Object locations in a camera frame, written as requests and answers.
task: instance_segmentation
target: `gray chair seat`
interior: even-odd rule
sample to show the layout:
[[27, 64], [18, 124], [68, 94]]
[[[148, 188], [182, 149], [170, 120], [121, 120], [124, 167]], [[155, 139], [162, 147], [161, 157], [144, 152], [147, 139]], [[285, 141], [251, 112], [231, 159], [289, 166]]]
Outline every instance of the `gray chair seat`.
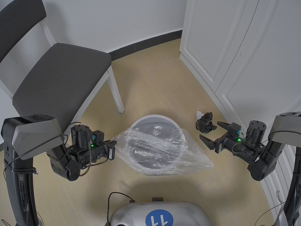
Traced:
[[55, 116], [64, 132], [110, 65], [108, 53], [56, 43], [25, 77], [13, 106], [21, 116]]

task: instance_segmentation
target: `black plastic bag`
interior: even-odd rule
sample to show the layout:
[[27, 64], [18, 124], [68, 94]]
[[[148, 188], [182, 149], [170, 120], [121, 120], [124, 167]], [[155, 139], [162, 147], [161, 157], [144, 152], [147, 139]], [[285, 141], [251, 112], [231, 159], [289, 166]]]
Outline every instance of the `black plastic bag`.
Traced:
[[215, 130], [217, 126], [212, 124], [212, 112], [205, 113], [200, 119], [197, 120], [195, 127], [202, 133], [209, 133]]

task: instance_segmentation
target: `logo on robot arm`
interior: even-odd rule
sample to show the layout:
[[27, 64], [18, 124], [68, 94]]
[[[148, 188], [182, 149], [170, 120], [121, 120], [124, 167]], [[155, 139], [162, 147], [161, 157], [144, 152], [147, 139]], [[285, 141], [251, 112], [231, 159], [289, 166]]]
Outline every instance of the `logo on robot arm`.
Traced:
[[156, 209], [146, 216], [145, 224], [146, 226], [172, 226], [173, 217], [166, 210]]

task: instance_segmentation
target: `wooden floor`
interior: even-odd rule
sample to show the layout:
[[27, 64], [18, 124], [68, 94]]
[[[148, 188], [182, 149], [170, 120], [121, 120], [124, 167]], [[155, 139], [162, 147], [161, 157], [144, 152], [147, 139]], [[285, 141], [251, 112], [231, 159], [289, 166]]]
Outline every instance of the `wooden floor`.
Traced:
[[[164, 197], [165, 201], [195, 202], [216, 226], [253, 226], [269, 209], [261, 184], [251, 178], [245, 162], [226, 150], [217, 155], [200, 141], [195, 129], [196, 110], [212, 112], [215, 125], [225, 119], [179, 59], [179, 44], [180, 40], [174, 40], [114, 61], [112, 67], [125, 112], [118, 112], [106, 82], [81, 122], [92, 130], [103, 131], [109, 140], [142, 116], [165, 115], [192, 135], [213, 160], [215, 168], [182, 176], [148, 177], [115, 158], [92, 167], [77, 181], [69, 182], [52, 172], [49, 159], [43, 153], [34, 158], [39, 175], [33, 177], [37, 210], [46, 226], [104, 225], [107, 197], [112, 191], [128, 194], [136, 202], [151, 201], [156, 196]], [[218, 127], [207, 137], [216, 139], [224, 133], [225, 130]], [[0, 177], [0, 186], [0, 218], [14, 225], [3, 177]], [[127, 198], [115, 194], [111, 197], [110, 212], [127, 202]], [[273, 224], [270, 212], [257, 223], [261, 224]]]

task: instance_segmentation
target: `transparent trash bag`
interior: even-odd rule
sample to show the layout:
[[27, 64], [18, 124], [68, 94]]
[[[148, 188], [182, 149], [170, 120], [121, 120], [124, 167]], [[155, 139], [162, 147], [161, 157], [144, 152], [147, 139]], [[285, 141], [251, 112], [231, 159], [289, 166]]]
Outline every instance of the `transparent trash bag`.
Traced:
[[181, 175], [214, 167], [186, 130], [165, 123], [127, 129], [113, 140], [117, 141], [116, 155], [148, 176]]

